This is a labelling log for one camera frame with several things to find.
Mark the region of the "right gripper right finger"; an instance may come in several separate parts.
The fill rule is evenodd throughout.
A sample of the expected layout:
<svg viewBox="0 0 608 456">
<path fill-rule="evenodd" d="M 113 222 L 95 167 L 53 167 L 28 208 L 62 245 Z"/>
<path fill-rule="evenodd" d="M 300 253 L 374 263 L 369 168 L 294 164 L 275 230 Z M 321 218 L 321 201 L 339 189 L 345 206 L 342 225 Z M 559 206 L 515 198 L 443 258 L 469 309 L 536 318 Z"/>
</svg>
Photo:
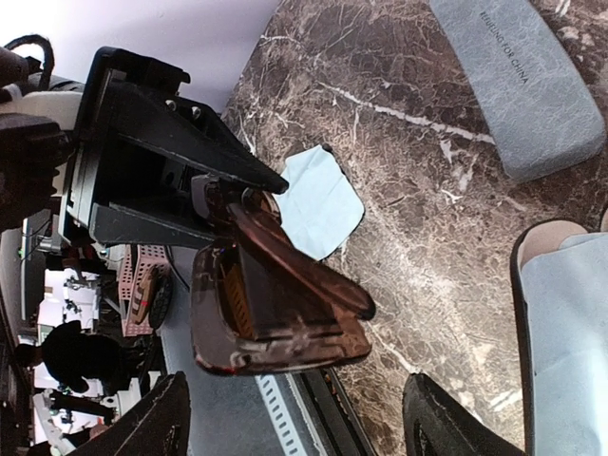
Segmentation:
<svg viewBox="0 0 608 456">
<path fill-rule="evenodd" d="M 424 373 L 414 373 L 406 381 L 403 421 L 408 455 L 523 454 Z"/>
</svg>

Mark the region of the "small blue cleaning cloth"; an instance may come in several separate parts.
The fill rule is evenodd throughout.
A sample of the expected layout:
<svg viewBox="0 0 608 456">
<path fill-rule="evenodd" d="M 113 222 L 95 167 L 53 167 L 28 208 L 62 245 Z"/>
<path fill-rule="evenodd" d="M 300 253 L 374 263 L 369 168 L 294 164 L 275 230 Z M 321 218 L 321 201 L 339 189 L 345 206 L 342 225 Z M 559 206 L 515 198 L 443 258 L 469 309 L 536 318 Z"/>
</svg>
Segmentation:
<svg viewBox="0 0 608 456">
<path fill-rule="evenodd" d="M 607 237 L 567 238 L 527 261 L 534 452 L 607 452 Z"/>
</svg>

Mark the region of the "thick black-frame sunglasses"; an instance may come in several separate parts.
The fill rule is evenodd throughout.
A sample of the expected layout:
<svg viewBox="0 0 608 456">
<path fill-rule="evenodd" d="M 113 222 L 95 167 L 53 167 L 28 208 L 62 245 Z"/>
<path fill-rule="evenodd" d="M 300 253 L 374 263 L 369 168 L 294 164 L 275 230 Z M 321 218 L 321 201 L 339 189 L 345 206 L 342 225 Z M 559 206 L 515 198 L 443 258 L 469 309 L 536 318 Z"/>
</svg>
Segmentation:
<svg viewBox="0 0 608 456">
<path fill-rule="evenodd" d="M 218 237 L 195 255 L 190 322 L 196 363 L 261 375 L 365 359 L 375 304 L 359 284 L 298 251 L 273 197 L 208 176 L 191 180 L 197 215 Z"/>
</svg>

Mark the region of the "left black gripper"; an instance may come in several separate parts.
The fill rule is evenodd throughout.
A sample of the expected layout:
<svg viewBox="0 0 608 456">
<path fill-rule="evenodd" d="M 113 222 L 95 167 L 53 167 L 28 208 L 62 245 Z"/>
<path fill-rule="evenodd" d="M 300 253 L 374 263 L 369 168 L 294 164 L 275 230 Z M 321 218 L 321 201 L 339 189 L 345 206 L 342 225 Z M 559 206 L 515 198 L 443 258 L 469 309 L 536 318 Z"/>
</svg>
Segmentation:
<svg viewBox="0 0 608 456">
<path fill-rule="evenodd" d="M 218 233 L 190 195 L 198 170 L 275 194 L 287 190 L 210 106 L 180 97 L 189 81 L 152 57 L 115 47 L 96 52 L 61 200 L 59 233 L 68 243 L 210 245 Z"/>
</svg>

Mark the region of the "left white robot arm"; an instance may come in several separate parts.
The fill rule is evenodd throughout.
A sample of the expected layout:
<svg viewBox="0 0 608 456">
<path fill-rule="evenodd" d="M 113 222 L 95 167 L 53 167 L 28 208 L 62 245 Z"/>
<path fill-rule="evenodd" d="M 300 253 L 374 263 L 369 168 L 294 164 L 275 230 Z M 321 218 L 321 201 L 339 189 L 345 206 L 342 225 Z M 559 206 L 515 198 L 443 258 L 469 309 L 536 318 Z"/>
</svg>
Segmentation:
<svg viewBox="0 0 608 456">
<path fill-rule="evenodd" d="M 54 63 L 38 34 L 1 49 L 3 229 L 59 194 L 70 244 L 201 248 L 287 190 L 210 106 L 180 96 L 181 68 L 102 47 L 79 84 Z"/>
</svg>

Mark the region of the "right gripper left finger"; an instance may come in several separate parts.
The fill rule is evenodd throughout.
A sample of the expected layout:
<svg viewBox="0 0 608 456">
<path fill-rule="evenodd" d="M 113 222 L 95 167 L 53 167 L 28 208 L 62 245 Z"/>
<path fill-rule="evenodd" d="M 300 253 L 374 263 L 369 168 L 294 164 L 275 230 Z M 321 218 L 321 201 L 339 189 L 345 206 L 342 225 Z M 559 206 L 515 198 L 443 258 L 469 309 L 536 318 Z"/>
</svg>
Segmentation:
<svg viewBox="0 0 608 456">
<path fill-rule="evenodd" d="M 185 373 L 162 379 L 109 429 L 72 453 L 80 456 L 185 456 L 191 422 Z"/>
</svg>

